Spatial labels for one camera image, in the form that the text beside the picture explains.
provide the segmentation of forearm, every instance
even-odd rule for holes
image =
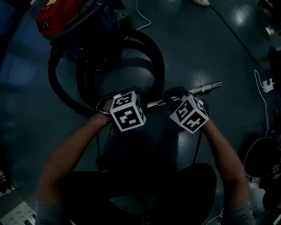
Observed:
[[[223,181],[226,205],[249,200],[246,173],[236,151],[211,120],[204,125],[204,133]]]
[[[85,125],[68,136],[55,150],[40,176],[38,200],[62,204],[61,199],[54,199],[54,196],[58,196],[59,185],[63,182],[63,178],[75,168],[87,146],[107,123],[107,116],[96,114]]]

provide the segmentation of gray sleeve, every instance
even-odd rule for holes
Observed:
[[[227,215],[223,215],[223,225],[254,225],[252,206],[249,201],[233,206]]]
[[[66,213],[60,207],[46,202],[36,201],[36,225],[71,225]]]

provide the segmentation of electrical outlet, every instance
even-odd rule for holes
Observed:
[[[267,84],[267,80],[263,81],[263,91],[264,91],[264,93],[267,93],[267,92],[270,92],[271,90],[273,90],[274,89],[273,84],[274,83],[273,83],[272,78],[270,79],[269,85]]]

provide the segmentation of dark gray floor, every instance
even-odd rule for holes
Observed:
[[[64,105],[48,83],[50,46],[35,24],[34,18],[41,4],[38,1],[21,21],[0,72],[1,144],[18,191],[32,207],[36,182],[48,157],[68,134],[86,121]],[[137,14],[135,2],[123,2],[133,17],[133,27],[144,25],[146,22]],[[268,16],[256,3],[252,0],[211,1],[211,5],[222,14],[256,60],[268,71],[268,47],[274,45],[280,48],[281,37],[266,32]],[[223,87],[204,97],[212,120],[236,150],[249,135],[264,136],[264,103],[258,93],[253,70],[258,70],[261,80],[265,80],[266,76],[215,11],[210,7],[200,7],[191,0],[143,0],[139,3],[139,9],[152,21],[152,25],[143,32],[158,44],[165,59],[165,90],[175,86],[190,89],[223,81]],[[132,57],[143,58],[141,54],[129,50],[122,54],[123,59]],[[58,78],[64,89],[82,103],[75,82],[75,63],[61,60]],[[126,67],[107,74],[99,91],[104,94],[132,85],[147,90],[151,84],[152,76],[147,69]],[[271,114],[275,93],[265,95],[265,100]],[[136,156],[154,155],[157,156],[156,165],[164,161],[176,166],[178,171],[189,166],[194,157],[198,133],[191,135],[181,129],[168,118],[168,114],[165,107],[159,107],[147,115],[145,126],[132,132],[134,138],[141,141],[141,146],[135,146],[132,142],[125,150],[121,140],[126,137],[107,127],[100,135],[102,153],[117,151],[121,161],[130,151]],[[77,170],[96,170],[95,144],[93,141]],[[209,163],[217,173],[204,136],[197,162]],[[258,213],[263,211],[259,207],[261,197],[253,197],[256,200],[254,210]],[[118,204],[127,205],[132,213],[152,209],[154,201],[152,196],[134,194],[115,200]],[[217,197],[209,219],[219,215],[222,202],[223,187],[218,175]]]

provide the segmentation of metal pipe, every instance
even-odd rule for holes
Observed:
[[[223,86],[222,82],[212,83],[212,84],[209,83],[209,84],[206,84],[206,85],[203,85],[203,86],[200,86],[200,87],[190,89],[188,91],[191,92],[193,95],[200,95],[200,94],[203,95],[203,94],[207,94],[207,93],[211,92],[212,89],[218,88],[218,87],[221,87],[221,86]],[[171,99],[174,102],[180,101],[180,98],[177,98],[175,96],[171,97]],[[148,105],[147,105],[147,108],[154,108],[154,107],[158,107],[158,106],[165,105],[165,104],[166,104],[166,102],[163,99],[161,99],[161,100],[158,100],[158,101],[155,101],[155,102],[149,102]]]

